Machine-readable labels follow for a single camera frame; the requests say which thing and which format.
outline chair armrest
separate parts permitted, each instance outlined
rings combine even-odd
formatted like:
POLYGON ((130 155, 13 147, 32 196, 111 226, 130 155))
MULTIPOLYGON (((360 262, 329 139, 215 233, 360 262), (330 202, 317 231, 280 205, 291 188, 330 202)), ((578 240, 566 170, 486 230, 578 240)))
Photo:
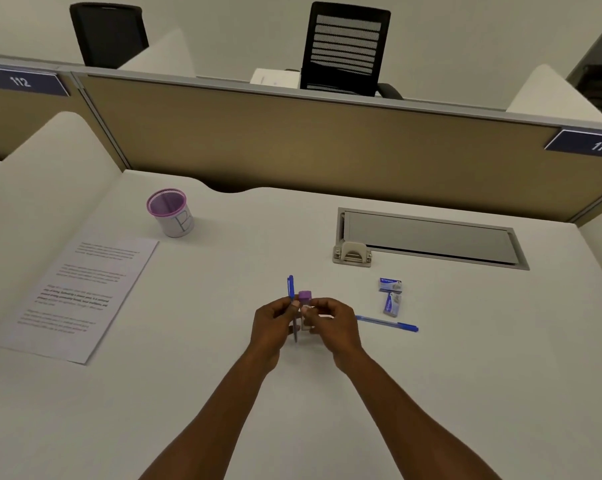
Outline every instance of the chair armrest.
POLYGON ((379 82, 376 86, 376 90, 379 91, 379 94, 386 99, 400 99, 403 100, 403 96, 394 89, 390 84, 385 84, 385 82, 379 82))

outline forearm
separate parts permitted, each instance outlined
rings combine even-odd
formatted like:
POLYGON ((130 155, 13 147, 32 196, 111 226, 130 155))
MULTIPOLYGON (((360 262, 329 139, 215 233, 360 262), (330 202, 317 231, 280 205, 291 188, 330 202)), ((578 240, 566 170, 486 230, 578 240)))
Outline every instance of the forearm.
POLYGON ((434 421, 363 351, 345 359, 343 369, 405 479, 498 479, 478 455, 434 421))
POLYGON ((266 375, 265 364, 245 353, 228 371, 201 412, 154 460, 140 480, 221 480, 266 375))

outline cubicle partition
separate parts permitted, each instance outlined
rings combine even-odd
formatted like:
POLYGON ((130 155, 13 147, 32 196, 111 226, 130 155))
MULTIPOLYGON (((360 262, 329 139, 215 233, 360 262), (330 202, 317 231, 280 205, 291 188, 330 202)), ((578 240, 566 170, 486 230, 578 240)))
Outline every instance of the cubicle partition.
POLYGON ((602 212, 602 157, 545 150, 562 127, 602 124, 107 70, 76 77, 134 169, 225 191, 281 187, 555 221, 602 212))
POLYGON ((0 160, 62 111, 81 115, 119 168, 125 168, 69 68, 0 58, 0 160))

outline blue pen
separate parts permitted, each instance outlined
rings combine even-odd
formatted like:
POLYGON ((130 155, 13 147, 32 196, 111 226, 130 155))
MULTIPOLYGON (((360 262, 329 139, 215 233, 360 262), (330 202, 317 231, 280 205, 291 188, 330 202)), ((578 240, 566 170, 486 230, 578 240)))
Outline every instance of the blue pen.
MULTIPOLYGON (((288 296, 291 300, 295 298, 295 277, 291 274, 288 276, 288 296)), ((295 334, 295 343, 298 342, 298 332, 297 332, 297 315, 292 319, 292 333, 295 334)))
POLYGON ((362 315, 356 315, 356 319, 361 322, 370 322, 379 325, 393 326, 394 328, 401 328, 401 330, 418 331, 418 327, 416 325, 408 325, 407 323, 388 322, 385 320, 379 320, 377 318, 364 317, 362 315))

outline desk surface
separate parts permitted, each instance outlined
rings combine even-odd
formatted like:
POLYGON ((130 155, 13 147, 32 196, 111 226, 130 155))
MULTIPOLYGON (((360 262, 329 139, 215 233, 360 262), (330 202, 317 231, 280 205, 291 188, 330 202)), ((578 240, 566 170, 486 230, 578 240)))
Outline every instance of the desk surface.
MULTIPOLYGON (((136 478, 197 414, 247 345, 254 310, 298 289, 381 317, 364 347, 507 479, 602 479, 602 270, 570 224, 321 194, 211 191, 126 171, 89 225, 161 239, 88 366, 0 349, 0 479, 136 478), (188 195, 196 227, 163 236, 144 207, 188 195), (513 227, 530 270, 374 253, 330 260, 338 207, 513 227)), ((227 479, 400 478, 376 426, 317 337, 289 340, 241 433, 227 479)))

